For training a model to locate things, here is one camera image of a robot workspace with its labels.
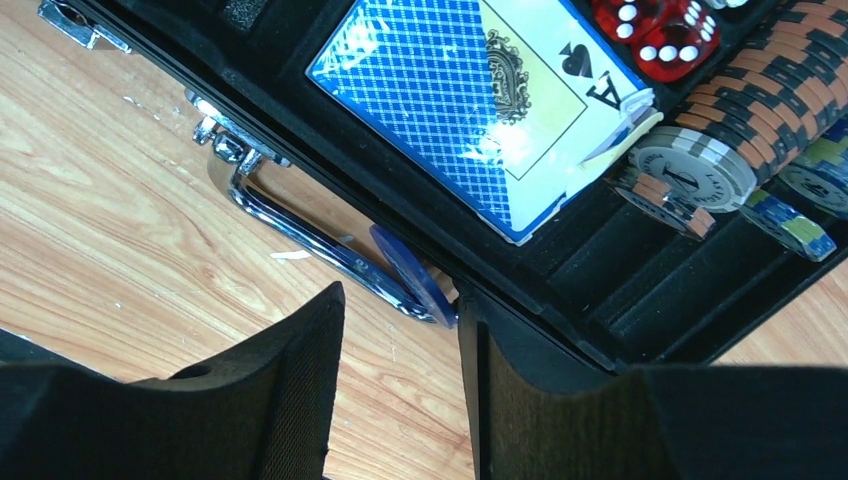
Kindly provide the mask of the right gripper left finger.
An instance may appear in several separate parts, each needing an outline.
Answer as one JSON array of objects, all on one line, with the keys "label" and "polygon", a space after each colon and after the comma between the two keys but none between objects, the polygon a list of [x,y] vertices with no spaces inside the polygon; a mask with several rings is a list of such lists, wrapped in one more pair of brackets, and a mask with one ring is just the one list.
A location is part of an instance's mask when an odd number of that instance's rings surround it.
[{"label": "right gripper left finger", "polygon": [[1,335],[5,479],[320,479],[345,319],[333,283],[166,379],[122,383]]}]

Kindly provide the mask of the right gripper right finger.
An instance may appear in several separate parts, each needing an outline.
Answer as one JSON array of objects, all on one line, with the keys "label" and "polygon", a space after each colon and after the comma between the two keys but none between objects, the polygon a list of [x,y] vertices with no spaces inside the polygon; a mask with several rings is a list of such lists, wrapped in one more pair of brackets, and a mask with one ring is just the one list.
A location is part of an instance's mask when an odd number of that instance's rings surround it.
[{"label": "right gripper right finger", "polygon": [[583,365],[493,303],[459,302],[479,479],[843,479],[847,372]]}]

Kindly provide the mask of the blue small blind button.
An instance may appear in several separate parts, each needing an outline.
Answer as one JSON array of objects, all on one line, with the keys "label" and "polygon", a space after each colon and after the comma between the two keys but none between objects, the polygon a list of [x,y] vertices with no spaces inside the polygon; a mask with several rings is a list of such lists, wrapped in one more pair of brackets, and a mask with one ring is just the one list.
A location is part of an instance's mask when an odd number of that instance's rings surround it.
[{"label": "blue small blind button", "polygon": [[432,275],[413,252],[379,225],[372,225],[369,232],[385,259],[424,309],[428,320],[448,329],[455,328],[458,322],[455,310]]}]

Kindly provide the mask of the black orange 100 chip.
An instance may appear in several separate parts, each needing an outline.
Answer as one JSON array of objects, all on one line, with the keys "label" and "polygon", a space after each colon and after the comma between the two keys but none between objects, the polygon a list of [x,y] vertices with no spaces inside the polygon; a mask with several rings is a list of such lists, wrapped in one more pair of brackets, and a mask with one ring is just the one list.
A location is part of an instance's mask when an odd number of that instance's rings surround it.
[{"label": "black orange 100 chip", "polygon": [[715,226],[715,219],[704,208],[680,195],[666,182],[636,167],[620,167],[607,175],[604,181],[645,215],[681,235],[701,241]]}]

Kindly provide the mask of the blue backed playing cards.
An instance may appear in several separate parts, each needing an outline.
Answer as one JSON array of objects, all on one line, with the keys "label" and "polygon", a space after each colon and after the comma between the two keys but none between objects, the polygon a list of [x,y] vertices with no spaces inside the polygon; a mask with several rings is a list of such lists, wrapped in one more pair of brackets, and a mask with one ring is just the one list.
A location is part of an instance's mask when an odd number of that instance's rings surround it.
[{"label": "blue backed playing cards", "polygon": [[515,245],[651,89],[569,1],[357,1],[306,75]]}]

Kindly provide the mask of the white grey poker chip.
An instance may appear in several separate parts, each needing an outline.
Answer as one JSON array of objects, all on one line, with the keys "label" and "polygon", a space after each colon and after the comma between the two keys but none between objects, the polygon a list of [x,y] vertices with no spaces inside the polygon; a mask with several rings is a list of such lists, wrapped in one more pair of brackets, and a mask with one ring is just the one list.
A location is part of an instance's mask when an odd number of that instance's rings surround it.
[{"label": "white grey poker chip", "polygon": [[754,171],[741,155],[687,128],[654,128],[630,149],[628,159],[710,212],[737,210],[757,187]]}]

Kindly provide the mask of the clear triangle marker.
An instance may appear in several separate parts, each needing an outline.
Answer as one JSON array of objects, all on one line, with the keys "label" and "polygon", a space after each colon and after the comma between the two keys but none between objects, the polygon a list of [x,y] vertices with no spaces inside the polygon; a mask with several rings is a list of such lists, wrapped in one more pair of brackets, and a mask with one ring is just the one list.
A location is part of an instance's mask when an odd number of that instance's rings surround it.
[{"label": "clear triangle marker", "polygon": [[620,121],[614,132],[581,163],[581,168],[610,165],[622,156],[635,142],[664,119],[655,107],[656,95],[652,89],[638,91],[625,97],[621,103]]}]

